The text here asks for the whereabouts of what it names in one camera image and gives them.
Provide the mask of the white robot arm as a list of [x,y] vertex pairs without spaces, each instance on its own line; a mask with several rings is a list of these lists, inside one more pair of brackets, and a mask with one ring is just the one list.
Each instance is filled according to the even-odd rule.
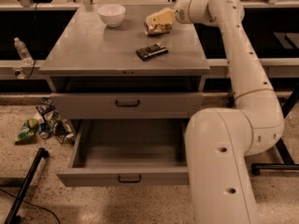
[[180,23],[219,27],[235,98],[233,108],[195,113],[185,152],[195,224],[260,224],[245,158],[283,135],[278,98],[242,26],[240,0],[178,0]]

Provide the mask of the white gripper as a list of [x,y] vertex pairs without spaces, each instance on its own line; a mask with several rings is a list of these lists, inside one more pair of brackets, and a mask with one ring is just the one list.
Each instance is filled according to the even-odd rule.
[[148,15],[148,17],[146,18],[146,24],[172,24],[175,20],[175,16],[176,20],[179,23],[190,23],[191,20],[189,18],[189,4],[189,0],[179,0],[175,3],[174,10],[170,7],[166,7],[162,10]]

